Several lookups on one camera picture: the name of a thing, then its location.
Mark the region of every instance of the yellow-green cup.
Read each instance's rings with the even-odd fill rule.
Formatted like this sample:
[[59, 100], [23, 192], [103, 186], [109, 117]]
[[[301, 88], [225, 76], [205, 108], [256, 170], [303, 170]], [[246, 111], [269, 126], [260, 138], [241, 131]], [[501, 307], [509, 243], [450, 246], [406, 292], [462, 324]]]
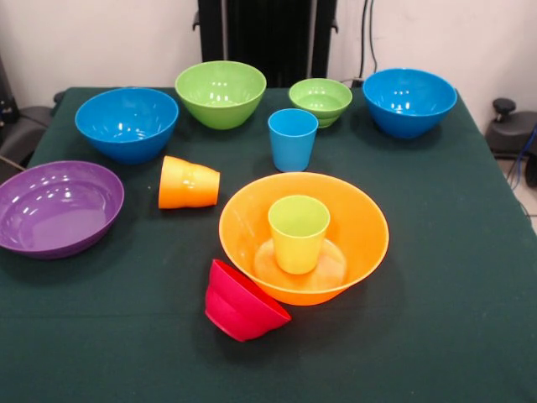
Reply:
[[310, 196], [287, 196], [270, 207], [268, 219], [280, 269], [292, 275], [312, 271], [330, 224], [328, 208]]

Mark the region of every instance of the blue cup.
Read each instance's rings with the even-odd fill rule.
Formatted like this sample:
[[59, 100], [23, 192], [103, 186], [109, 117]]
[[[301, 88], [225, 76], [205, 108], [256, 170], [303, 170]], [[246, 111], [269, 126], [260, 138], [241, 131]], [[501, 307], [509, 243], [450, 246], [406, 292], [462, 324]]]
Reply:
[[270, 115], [270, 145], [278, 170], [293, 172], [308, 167], [318, 127], [315, 115], [302, 109], [281, 109]]

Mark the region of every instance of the white wall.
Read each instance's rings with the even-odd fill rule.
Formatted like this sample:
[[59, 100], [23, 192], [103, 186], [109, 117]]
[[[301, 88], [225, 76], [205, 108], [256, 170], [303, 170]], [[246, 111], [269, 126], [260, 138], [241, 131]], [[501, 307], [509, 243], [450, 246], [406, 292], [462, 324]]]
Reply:
[[[444, 76], [481, 129], [497, 96], [537, 109], [536, 2], [375, 0], [379, 67]], [[172, 86], [201, 61], [196, 9], [196, 0], [0, 0], [0, 54], [18, 103], [51, 104], [69, 86]], [[361, 12], [362, 0], [338, 0], [331, 78], [359, 70]]]
[[69, 86], [173, 86], [201, 62], [196, 0], [0, 0], [0, 55], [20, 107]]
[[[362, 5], [338, 0], [332, 78], [360, 70]], [[379, 69], [414, 67], [444, 76], [481, 130], [495, 97], [537, 110], [537, 0], [375, 0], [373, 39]], [[369, 75], [373, 63], [366, 55]]]

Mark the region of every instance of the purple bowl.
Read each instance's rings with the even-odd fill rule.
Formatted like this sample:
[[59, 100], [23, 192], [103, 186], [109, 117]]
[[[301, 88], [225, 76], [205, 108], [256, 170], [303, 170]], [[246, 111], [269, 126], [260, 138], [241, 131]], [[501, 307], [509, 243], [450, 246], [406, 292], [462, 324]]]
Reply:
[[59, 161], [0, 186], [0, 246], [36, 259], [78, 254], [112, 225], [125, 192], [103, 166]]

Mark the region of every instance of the overturned pink bowl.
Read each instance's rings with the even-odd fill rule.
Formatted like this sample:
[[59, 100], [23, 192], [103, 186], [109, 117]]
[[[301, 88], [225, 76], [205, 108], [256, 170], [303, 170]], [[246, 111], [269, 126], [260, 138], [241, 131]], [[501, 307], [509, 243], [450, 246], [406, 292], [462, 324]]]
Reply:
[[123, 199], [121, 181], [103, 166], [35, 166], [0, 186], [0, 247], [36, 259], [77, 254], [104, 236]]
[[216, 259], [209, 274], [205, 314], [239, 342], [259, 338], [291, 320], [289, 313], [251, 280]]

